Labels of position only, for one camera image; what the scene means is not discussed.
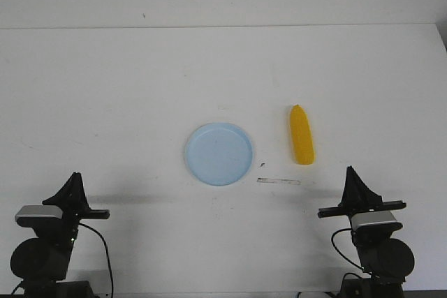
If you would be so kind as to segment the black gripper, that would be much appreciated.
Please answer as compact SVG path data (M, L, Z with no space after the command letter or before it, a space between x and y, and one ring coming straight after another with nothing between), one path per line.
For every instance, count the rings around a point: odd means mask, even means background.
M42 205L54 205L62 209L73 207L78 200L80 209L67 209L62 216L65 230L76 230L81 220L107 220L108 209L91 209L85 193L82 175L74 172L66 183L51 197L42 201Z
M355 200L355 190L358 202L363 206L375 206L365 208L350 207ZM358 173L351 167L346 168L346 178L342 199L337 207L326 207L318 210L317 216L319 218L330 218L336 216L353 216L358 213L366 213L371 211L393 211L406 208L406 203L398 201L384 202L383 198L371 191Z

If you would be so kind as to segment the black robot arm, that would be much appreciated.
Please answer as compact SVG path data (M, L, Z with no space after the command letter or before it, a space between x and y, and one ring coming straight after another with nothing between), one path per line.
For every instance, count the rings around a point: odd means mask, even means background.
M79 172L74 172L61 189L41 204L24 205L16 213L15 222L22 228L31 228L36 236L19 244L10 257L10 269L21 279L11 294L22 288L23 297L97 297L89 281L66 280L79 227L83 227L103 243L113 296L115 285L107 242L98 230L82 222L109 217L109 210L89 206Z
M332 233L330 241L335 251L350 265L368 277L347 272L342 277L339 292L327 292L329 297L403 297L402 284L415 267L410 247L392 234L403 228L393 215L404 209L402 200L384 201L370 190L353 167L346 168L342 199L336 207L321 208L319 218L346 216L347 228ZM335 237L348 232L357 250L359 263L345 256L335 243Z

